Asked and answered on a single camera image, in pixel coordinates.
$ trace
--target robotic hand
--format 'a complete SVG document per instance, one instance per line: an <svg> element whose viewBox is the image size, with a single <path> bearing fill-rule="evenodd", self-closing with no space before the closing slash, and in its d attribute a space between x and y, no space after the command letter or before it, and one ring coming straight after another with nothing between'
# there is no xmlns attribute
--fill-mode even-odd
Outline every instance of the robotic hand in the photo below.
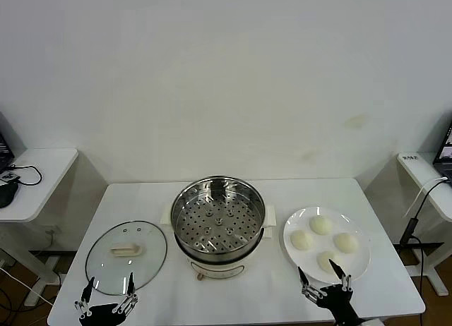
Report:
<svg viewBox="0 0 452 326"><path fill-rule="evenodd" d="M303 273L302 269L298 267L299 277L302 282L302 295L306 296L318 307L330 310L335 319L335 325L382 325L379 320L365 322L364 319L358 317L355 310L350 305L350 299L353 295L352 276L345 275L342 268L340 268L339 265L336 265L331 259L330 264L342 283L321 289L317 289L310 285L306 275Z"/></svg>
<svg viewBox="0 0 452 326"><path fill-rule="evenodd" d="M88 282L87 287L83 289L80 301L76 301L76 310L81 314L79 317L82 326L117 326L125 321L127 315L133 310L138 297L135 294L135 285L133 283L133 273L130 274L129 284L127 286L126 298L121 303L109 303L107 305L98 305L89 307L91 292L93 291L94 277Z"/></svg>

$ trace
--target laptop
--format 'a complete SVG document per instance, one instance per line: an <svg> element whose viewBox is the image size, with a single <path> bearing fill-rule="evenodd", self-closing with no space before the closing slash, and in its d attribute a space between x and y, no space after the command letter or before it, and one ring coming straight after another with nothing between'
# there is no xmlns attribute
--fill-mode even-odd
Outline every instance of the laptop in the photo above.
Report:
<svg viewBox="0 0 452 326"><path fill-rule="evenodd" d="M452 123L433 161L433 167L452 181Z"/></svg>
<svg viewBox="0 0 452 326"><path fill-rule="evenodd" d="M14 154L0 134L0 173L14 160Z"/></svg>

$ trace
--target dough ball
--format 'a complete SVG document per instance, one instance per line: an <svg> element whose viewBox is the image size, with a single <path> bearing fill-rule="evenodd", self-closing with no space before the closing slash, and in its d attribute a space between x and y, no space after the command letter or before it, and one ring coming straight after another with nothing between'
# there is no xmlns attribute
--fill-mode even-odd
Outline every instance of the dough ball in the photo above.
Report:
<svg viewBox="0 0 452 326"><path fill-rule="evenodd" d="M309 220L309 227L311 227L312 231L315 233L325 236L331 233L333 224L329 218L317 215Z"/></svg>
<svg viewBox="0 0 452 326"><path fill-rule="evenodd" d="M290 235L290 241L299 250L309 250L314 242L312 235L305 231L295 231Z"/></svg>
<svg viewBox="0 0 452 326"><path fill-rule="evenodd" d="M336 253L334 253L331 250L326 250L325 252L319 253L317 255L317 263L319 264L320 268L327 273L335 274L333 268L331 267L329 261L330 259L342 267L342 265L340 264L341 263L340 258Z"/></svg>
<svg viewBox="0 0 452 326"><path fill-rule="evenodd" d="M359 241L356 236L349 233L341 233L334 237L334 244L344 253L355 253L359 248Z"/></svg>

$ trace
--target stainless steel steamer basket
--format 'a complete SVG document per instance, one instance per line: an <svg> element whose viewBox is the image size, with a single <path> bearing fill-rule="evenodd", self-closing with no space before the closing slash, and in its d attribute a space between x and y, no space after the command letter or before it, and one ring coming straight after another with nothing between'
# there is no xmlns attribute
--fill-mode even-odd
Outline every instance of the stainless steel steamer basket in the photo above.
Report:
<svg viewBox="0 0 452 326"><path fill-rule="evenodd" d="M252 252L263 235L266 207L247 182L211 176L174 200L171 224L181 249L195 260L225 264Z"/></svg>

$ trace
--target cooker handle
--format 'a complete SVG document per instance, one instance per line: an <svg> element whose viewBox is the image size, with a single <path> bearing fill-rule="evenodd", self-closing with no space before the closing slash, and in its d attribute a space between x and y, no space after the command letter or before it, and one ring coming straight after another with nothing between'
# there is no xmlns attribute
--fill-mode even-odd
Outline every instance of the cooker handle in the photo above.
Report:
<svg viewBox="0 0 452 326"><path fill-rule="evenodd" d="M160 218L160 224L166 225L170 229L172 229L171 225L171 206L165 206L165 209L163 210L162 217Z"/></svg>
<svg viewBox="0 0 452 326"><path fill-rule="evenodd" d="M275 206L266 205L266 218L263 220L262 227L274 227L276 226L276 214Z"/></svg>

